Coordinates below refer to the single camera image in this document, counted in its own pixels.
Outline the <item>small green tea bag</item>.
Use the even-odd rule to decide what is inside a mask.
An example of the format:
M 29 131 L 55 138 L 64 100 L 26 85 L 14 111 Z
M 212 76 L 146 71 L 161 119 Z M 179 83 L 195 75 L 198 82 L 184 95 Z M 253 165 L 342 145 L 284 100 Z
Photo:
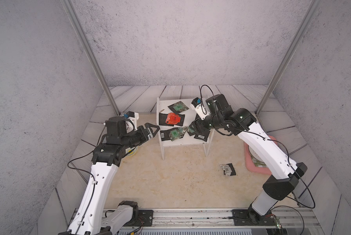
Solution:
M 189 126 L 184 127 L 184 129 L 188 133 L 189 136 L 194 136 L 196 134 L 195 130 Z

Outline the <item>green tea bag top shelf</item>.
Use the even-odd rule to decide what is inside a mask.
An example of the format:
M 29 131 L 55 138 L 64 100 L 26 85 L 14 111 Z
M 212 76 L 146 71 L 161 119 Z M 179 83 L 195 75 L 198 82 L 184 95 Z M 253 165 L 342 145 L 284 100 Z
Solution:
M 168 108 L 175 114 L 180 114 L 182 112 L 185 112 L 189 110 L 189 107 L 183 103 L 182 101 L 178 101 L 170 106 Z

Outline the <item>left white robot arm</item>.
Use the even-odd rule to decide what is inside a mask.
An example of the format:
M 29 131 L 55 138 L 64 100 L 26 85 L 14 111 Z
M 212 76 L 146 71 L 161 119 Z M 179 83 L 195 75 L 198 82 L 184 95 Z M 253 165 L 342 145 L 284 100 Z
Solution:
M 134 149 L 151 140 L 160 131 L 158 125 L 136 126 L 128 116 L 111 117 L 104 123 L 102 136 L 92 151 L 89 181 L 79 209 L 64 232 L 66 235 L 115 235 L 124 225 L 139 221 L 137 202 L 122 201 L 113 213 L 103 218 L 110 185 L 121 161 Z

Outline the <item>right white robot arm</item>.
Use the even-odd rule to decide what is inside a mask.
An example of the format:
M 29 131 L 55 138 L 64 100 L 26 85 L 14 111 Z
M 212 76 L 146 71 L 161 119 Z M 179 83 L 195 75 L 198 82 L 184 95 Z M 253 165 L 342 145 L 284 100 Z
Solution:
M 262 129 L 256 118 L 246 109 L 235 112 L 230 107 L 213 113 L 202 107 L 194 109 L 199 118 L 193 121 L 196 134 L 211 129 L 221 129 L 238 136 L 263 160 L 271 172 L 263 190 L 250 204 L 247 218 L 254 225 L 260 224 L 270 209 L 294 191 L 307 171 L 304 163 L 296 163 Z

